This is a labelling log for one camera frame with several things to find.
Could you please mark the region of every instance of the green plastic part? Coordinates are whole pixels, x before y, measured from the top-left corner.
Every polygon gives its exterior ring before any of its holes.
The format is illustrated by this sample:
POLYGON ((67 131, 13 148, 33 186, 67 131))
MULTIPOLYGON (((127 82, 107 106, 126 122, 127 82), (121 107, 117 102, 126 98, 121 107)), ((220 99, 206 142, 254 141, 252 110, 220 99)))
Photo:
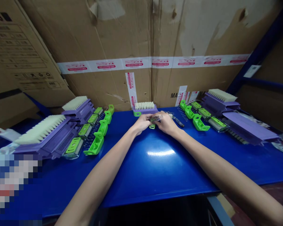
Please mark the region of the green plastic part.
POLYGON ((74 153, 77 150, 81 140, 82 138, 80 137, 73 138, 65 153, 66 154, 74 153))
POLYGON ((92 126, 90 124, 84 124, 79 132, 79 136, 85 136, 86 133, 91 130, 92 126))
POLYGON ((199 103, 197 103, 196 101, 192 102, 191 105, 192 105, 192 107, 193 107, 194 109, 196 109, 196 110, 197 110, 198 108, 201 108, 201 105, 200 105, 199 103))
POLYGON ((97 118, 98 118, 98 114, 91 115, 90 118, 88 119, 88 123, 94 126, 95 123, 97 122, 97 118))
POLYGON ((108 111, 110 111, 111 115, 113 115, 113 113, 114 113, 114 106, 113 105, 108 105, 108 107, 109 107, 108 111))
POLYGON ((195 116, 198 116, 198 115, 199 115, 199 114, 193 113, 191 109, 192 109, 192 106, 187 106, 187 107, 185 108, 185 114, 186 114, 186 116, 188 117, 188 119, 192 119, 192 118, 194 118, 195 116))
POLYGON ((141 112, 133 112, 133 115, 134 115, 135 117, 139 117, 139 116, 141 116, 142 114, 141 114, 141 112))
POLYGON ((205 126, 201 121, 201 115, 197 115, 193 118, 193 124, 198 131, 208 131, 211 127, 205 126))
POLYGON ((85 155, 97 155, 104 143, 104 136, 101 132, 95 132, 95 139, 87 151, 83 151, 85 155))
POLYGON ((211 113, 209 113, 205 108, 199 108, 198 109, 198 113, 200 115, 202 115, 202 117, 207 120, 208 118, 210 118, 212 115, 211 113))
POLYGON ((106 120, 109 125, 111 123, 112 113, 110 111, 104 111, 104 113, 105 113, 104 120, 106 120))
POLYGON ((106 120, 100 120, 100 127, 98 129, 98 132, 101 132, 103 136, 106 136, 107 130, 108 130, 108 123, 106 120))
POLYGON ((94 114, 101 115, 102 112, 103 112, 103 108, 102 108, 102 107, 98 107, 98 108, 94 111, 94 114))
POLYGON ((185 111, 185 108, 186 108, 186 100, 182 100, 179 104, 180 108, 185 111))
POLYGON ((221 127, 227 127, 227 125, 226 124, 224 124, 221 120, 219 120, 218 118, 216 118, 216 117, 211 117, 211 119, 214 121, 214 122, 216 122, 219 126, 221 126, 221 127))

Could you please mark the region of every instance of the metal spring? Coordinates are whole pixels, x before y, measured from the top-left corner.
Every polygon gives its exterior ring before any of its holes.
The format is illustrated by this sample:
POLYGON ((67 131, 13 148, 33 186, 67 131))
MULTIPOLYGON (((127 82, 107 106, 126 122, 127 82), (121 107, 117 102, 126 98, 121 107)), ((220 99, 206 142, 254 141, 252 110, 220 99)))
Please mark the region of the metal spring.
POLYGON ((163 119, 163 115, 155 115, 151 118, 151 122, 155 122, 155 121, 160 121, 161 119, 163 119))

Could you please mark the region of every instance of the brush head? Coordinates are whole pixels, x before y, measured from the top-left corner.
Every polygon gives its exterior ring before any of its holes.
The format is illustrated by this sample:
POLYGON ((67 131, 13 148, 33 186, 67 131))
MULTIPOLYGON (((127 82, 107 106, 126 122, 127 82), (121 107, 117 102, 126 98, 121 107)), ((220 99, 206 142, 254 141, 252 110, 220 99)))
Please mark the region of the brush head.
POLYGON ((135 103, 135 110, 154 109, 154 102, 135 103))
POLYGON ((78 109, 85 101, 87 100, 87 96, 79 96, 71 101, 69 101, 67 104, 65 104, 62 108, 64 110, 76 110, 78 109))
POLYGON ((39 122, 37 125, 28 130, 25 134, 15 140, 18 144, 35 144, 40 143, 64 120, 64 115, 51 115, 39 122))
POLYGON ((223 102, 233 102, 237 99, 237 97, 233 96, 232 94, 224 92, 220 89, 209 89, 208 92, 209 94, 213 95, 214 97, 217 97, 223 102))

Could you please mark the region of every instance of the green clip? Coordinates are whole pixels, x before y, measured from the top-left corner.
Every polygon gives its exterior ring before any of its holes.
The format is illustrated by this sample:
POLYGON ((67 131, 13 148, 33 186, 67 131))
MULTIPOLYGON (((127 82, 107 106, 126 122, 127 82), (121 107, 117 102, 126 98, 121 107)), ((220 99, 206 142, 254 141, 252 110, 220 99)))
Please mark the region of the green clip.
POLYGON ((186 116, 188 117, 188 119, 192 119, 194 118, 195 116, 198 116, 199 114, 195 114, 194 112, 192 112, 192 106, 189 105, 185 108, 185 114, 186 116))
POLYGON ((199 108, 198 113, 202 115, 205 121, 211 117, 211 113, 209 113, 205 108, 199 108))
POLYGON ((76 159, 80 156, 80 149, 83 145, 83 140, 80 137, 73 138, 70 145, 68 146, 63 157, 69 160, 76 159))
POLYGON ((85 155, 96 155, 100 152, 104 143, 104 136, 101 132, 95 132, 95 139, 87 151, 83 151, 85 155))
POLYGON ((95 111, 94 111, 94 114, 98 114, 98 115, 101 115, 103 112, 103 108, 101 107, 98 107, 95 111))
POLYGON ((111 115, 113 115, 113 113, 114 113, 114 106, 113 105, 108 105, 108 107, 109 107, 108 111, 110 111, 111 115))
POLYGON ((80 137, 87 137, 92 129, 92 126, 90 124, 84 124, 79 132, 80 137))
POLYGON ((191 105, 192 105, 192 107, 194 108, 194 109, 198 109, 198 108, 201 108, 201 105, 199 104, 199 103, 197 103, 196 101, 194 101, 193 103, 191 103, 191 105))
POLYGON ((112 113, 110 111, 104 111, 104 113, 105 113, 104 120, 106 120, 109 125, 111 123, 112 113))
POLYGON ((141 114, 141 112, 133 112, 133 115, 135 116, 135 117, 139 117, 139 116, 141 116, 142 114, 141 114))
POLYGON ((106 136, 107 130, 108 130, 108 123, 106 120, 100 120, 100 127, 98 129, 99 132, 103 134, 103 136, 106 136))
POLYGON ((201 115, 197 115, 193 118, 193 124, 198 131, 208 131, 211 127, 205 126, 201 121, 201 115))
POLYGON ((180 108, 184 111, 186 108, 186 100, 182 100, 179 104, 180 108))
POLYGON ((98 118, 98 114, 91 115, 91 117, 88 119, 88 123, 94 126, 95 123, 97 122, 97 118, 98 118))

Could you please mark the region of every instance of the blue table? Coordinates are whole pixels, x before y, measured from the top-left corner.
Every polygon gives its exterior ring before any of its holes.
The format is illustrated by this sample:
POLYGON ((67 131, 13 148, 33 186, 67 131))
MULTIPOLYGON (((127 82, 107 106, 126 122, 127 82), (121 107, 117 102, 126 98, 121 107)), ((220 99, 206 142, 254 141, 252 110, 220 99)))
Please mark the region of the blue table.
MULTIPOLYGON (((283 181, 283 153, 271 144, 264 147, 243 145, 228 133, 195 129, 191 120, 185 121, 176 107, 162 108, 175 113, 185 124, 184 130, 197 141, 232 163, 257 184, 283 181)), ((100 153, 75 160, 64 158, 46 161, 42 169, 42 193, 34 196, 35 185, 20 191, 22 202, 42 202, 43 217, 59 215, 67 206, 96 163, 112 148, 137 120, 132 111, 115 112, 100 153)), ((147 128, 134 140, 101 207, 146 202, 219 189, 205 175, 197 162, 173 138, 147 128)), ((17 202, 10 204, 16 208, 17 202)))

